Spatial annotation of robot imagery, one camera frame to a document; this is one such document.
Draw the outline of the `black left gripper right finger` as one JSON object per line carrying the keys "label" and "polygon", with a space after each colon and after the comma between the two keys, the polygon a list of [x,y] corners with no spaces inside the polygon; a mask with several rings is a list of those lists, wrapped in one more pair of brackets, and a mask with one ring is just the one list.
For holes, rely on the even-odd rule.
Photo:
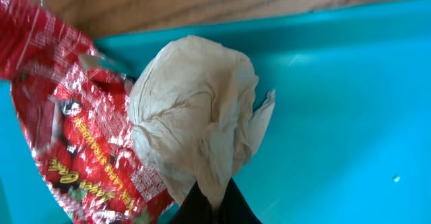
{"label": "black left gripper right finger", "polygon": [[218,224],[262,224],[251,210],[233,178],[228,182],[219,207]]}

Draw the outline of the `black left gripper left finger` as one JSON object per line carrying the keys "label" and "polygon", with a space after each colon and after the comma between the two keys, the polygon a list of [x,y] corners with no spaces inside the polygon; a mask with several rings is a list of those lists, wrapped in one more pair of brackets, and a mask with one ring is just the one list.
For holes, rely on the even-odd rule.
{"label": "black left gripper left finger", "polygon": [[168,223],[213,224],[211,205],[201,192],[197,182],[193,184],[179,210]]}

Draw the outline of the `white paper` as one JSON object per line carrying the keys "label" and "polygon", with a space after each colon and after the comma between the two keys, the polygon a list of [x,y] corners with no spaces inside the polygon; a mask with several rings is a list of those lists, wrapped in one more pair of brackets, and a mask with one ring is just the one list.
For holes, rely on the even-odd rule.
{"label": "white paper", "polygon": [[198,185],[213,209],[258,151],[275,92],[253,108],[259,78],[243,53],[187,36],[167,44],[135,82],[127,114],[140,161],[177,203]]}

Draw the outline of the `red snack wrapper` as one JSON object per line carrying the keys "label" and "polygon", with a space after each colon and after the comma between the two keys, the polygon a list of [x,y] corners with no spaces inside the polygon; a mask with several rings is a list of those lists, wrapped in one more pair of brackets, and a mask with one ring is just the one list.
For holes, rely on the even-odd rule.
{"label": "red snack wrapper", "polygon": [[10,98],[42,181],[73,223],[156,223],[173,200],[137,158],[132,82],[92,40],[29,0],[1,0],[1,97]]}

